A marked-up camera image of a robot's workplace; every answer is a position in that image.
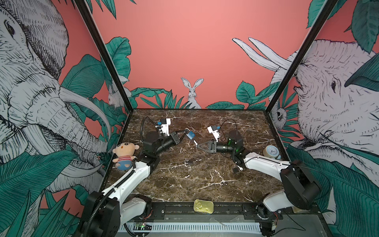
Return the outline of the grey padlock with key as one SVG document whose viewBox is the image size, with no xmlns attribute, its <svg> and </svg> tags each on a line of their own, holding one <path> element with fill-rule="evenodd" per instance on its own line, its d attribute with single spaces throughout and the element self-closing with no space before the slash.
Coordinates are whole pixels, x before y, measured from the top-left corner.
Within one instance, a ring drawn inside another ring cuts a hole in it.
<svg viewBox="0 0 379 237">
<path fill-rule="evenodd" d="M 193 166 L 194 165 L 194 160 L 193 159 L 191 159 L 191 160 L 185 160 L 185 165 Z"/>
</svg>

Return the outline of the black padlock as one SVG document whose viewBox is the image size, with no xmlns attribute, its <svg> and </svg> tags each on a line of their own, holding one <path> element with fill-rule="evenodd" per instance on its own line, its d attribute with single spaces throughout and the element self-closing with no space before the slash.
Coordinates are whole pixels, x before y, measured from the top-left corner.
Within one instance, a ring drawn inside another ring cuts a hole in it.
<svg viewBox="0 0 379 237">
<path fill-rule="evenodd" d="M 234 172 L 234 174 L 239 174 L 239 173 L 241 173 L 243 171 L 243 168 L 241 168 L 241 167 L 239 167 L 239 166 L 237 166 L 237 165 L 234 165 L 233 166 L 233 172 Z"/>
</svg>

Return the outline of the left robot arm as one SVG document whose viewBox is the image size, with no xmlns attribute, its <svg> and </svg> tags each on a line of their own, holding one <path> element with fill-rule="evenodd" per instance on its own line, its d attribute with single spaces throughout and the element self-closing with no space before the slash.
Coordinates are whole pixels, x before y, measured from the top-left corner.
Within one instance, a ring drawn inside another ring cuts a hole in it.
<svg viewBox="0 0 379 237">
<path fill-rule="evenodd" d="M 156 169 L 159 155 L 180 144 L 185 130 L 161 136 L 149 132 L 143 141 L 143 149 L 132 162 L 130 170 L 118 181 L 100 192 L 92 192 L 86 200 L 82 217 L 74 233 L 75 237 L 114 237 L 120 226 L 135 217 L 152 215 L 151 199 L 139 195 L 126 201 L 131 192 Z"/>
</svg>

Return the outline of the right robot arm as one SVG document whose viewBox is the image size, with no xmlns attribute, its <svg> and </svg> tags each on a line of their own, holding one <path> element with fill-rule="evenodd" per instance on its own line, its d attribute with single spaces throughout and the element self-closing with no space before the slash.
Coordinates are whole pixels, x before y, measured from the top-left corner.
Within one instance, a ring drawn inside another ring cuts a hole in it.
<svg viewBox="0 0 379 237">
<path fill-rule="evenodd" d="M 237 130 L 231 131 L 224 142 L 209 140 L 196 143 L 195 147 L 210 154 L 229 153 L 238 169 L 256 170 L 282 183 L 281 191 L 267 195 L 257 205 L 262 218 L 288 207 L 309 210 L 322 191 L 320 183 L 302 161 L 279 161 L 252 152 L 244 147 L 244 138 Z"/>
</svg>

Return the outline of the plush doll toy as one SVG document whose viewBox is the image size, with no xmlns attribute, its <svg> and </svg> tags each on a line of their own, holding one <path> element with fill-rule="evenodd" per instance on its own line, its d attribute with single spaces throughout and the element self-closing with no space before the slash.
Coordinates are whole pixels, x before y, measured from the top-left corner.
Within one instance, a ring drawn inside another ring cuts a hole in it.
<svg viewBox="0 0 379 237">
<path fill-rule="evenodd" d="M 134 153 L 140 148 L 134 143 L 124 142 L 113 149 L 116 158 L 112 160 L 115 166 L 121 171 L 129 171 L 132 168 L 132 162 L 136 157 Z"/>
</svg>

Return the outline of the gold tin can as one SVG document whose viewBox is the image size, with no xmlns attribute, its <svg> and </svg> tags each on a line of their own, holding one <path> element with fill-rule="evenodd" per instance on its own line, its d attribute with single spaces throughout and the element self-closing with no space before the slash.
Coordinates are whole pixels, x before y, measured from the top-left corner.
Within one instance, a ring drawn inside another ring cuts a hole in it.
<svg viewBox="0 0 379 237">
<path fill-rule="evenodd" d="M 214 212 L 214 203 L 208 200 L 196 199 L 193 203 L 193 210 L 198 213 L 212 214 Z"/>
</svg>

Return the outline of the small round clock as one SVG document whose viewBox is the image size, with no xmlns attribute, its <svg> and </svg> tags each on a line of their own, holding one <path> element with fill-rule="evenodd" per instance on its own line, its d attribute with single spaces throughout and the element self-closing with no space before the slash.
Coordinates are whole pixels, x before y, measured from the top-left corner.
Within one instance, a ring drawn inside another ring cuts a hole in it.
<svg viewBox="0 0 379 237">
<path fill-rule="evenodd" d="M 273 145 L 268 145 L 264 148 L 263 154 L 267 158 L 281 160 L 279 149 Z"/>
</svg>

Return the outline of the white perforated rail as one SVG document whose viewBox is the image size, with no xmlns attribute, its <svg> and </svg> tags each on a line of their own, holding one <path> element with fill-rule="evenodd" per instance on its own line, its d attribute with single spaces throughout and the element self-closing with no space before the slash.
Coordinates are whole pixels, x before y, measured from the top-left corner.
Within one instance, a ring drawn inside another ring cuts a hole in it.
<svg viewBox="0 0 379 237">
<path fill-rule="evenodd" d="M 128 222 L 120 226 L 119 231 L 125 232 L 125 227 L 134 233 L 261 233 L 259 223 Z"/>
</svg>

